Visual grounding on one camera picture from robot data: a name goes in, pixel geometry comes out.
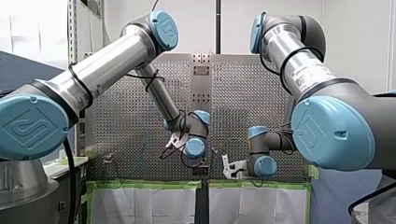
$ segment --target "perforated metal panel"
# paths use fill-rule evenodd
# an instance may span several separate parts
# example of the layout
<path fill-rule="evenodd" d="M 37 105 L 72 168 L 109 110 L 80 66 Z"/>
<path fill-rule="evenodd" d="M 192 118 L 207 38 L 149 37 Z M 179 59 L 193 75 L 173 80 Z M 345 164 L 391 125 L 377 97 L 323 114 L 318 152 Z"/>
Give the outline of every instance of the perforated metal panel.
<path fill-rule="evenodd" d="M 244 160 L 248 154 L 245 142 L 248 128 L 264 125 L 277 131 L 283 124 L 288 95 L 279 77 L 266 71 L 255 56 L 212 56 L 212 126 L 211 143 L 215 150 L 227 153 L 229 161 Z M 286 155 L 272 151 L 278 171 L 274 178 L 304 181 L 307 167 L 295 152 Z M 221 158 L 212 164 L 211 177 L 223 178 Z"/>
<path fill-rule="evenodd" d="M 246 143 L 230 138 L 246 139 L 250 126 L 277 130 L 283 123 L 288 96 L 278 77 L 264 71 L 254 56 L 212 55 L 210 74 L 202 78 L 193 73 L 196 62 L 192 55 L 167 54 L 154 64 L 180 109 L 210 108 L 209 147 L 226 150 L 230 161 L 244 160 L 248 154 Z M 139 79 L 124 77 L 95 101 L 87 111 L 86 133 L 87 155 L 92 158 L 89 179 L 191 179 L 191 170 L 182 165 L 178 153 L 165 161 L 159 159 L 170 133 L 164 130 L 163 118 Z M 111 153 L 113 162 L 104 163 Z M 306 164 L 298 153 L 272 154 L 279 167 L 276 180 L 303 181 L 307 177 Z M 224 178 L 219 158 L 212 163 L 211 178 Z"/>
<path fill-rule="evenodd" d="M 191 62 L 190 55 L 164 55 L 154 62 L 179 109 L 187 111 Z M 87 136 L 87 154 L 92 158 L 89 179 L 191 179 L 191 170 L 183 166 L 178 154 L 159 159 L 171 134 L 163 128 L 163 117 L 141 80 L 121 79 L 95 101 L 87 117 L 87 133 L 92 132 Z M 113 162 L 104 163 L 110 153 Z"/>

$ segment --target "blue panel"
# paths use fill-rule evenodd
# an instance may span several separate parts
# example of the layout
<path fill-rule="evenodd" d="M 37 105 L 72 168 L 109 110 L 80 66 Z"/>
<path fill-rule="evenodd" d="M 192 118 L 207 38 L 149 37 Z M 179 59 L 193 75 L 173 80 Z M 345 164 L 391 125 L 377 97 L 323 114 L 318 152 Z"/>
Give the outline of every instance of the blue panel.
<path fill-rule="evenodd" d="M 185 147 L 186 155 L 191 159 L 197 159 L 205 155 L 205 143 L 197 137 L 190 138 Z"/>
<path fill-rule="evenodd" d="M 247 130 L 247 138 L 250 139 L 262 133 L 267 133 L 268 129 L 265 126 L 254 126 Z"/>
<path fill-rule="evenodd" d="M 293 139 L 316 166 L 340 171 L 366 167 L 375 154 L 375 139 L 364 117 L 352 106 L 329 96 L 313 96 L 293 111 Z"/>
<path fill-rule="evenodd" d="M 260 41 L 262 37 L 262 16 L 256 16 L 251 27 L 250 52 L 258 54 L 260 52 Z"/>
<path fill-rule="evenodd" d="M 153 11 L 149 21 L 151 31 L 161 48 L 174 49 L 178 43 L 178 30 L 172 17 L 164 11 Z"/>
<path fill-rule="evenodd" d="M 51 99 L 15 95 L 0 100 L 0 158 L 32 160 L 50 154 L 68 132 L 68 117 Z"/>
<path fill-rule="evenodd" d="M 270 156 L 261 156 L 254 162 L 254 173 L 257 176 L 274 175 L 276 169 L 276 161 Z"/>

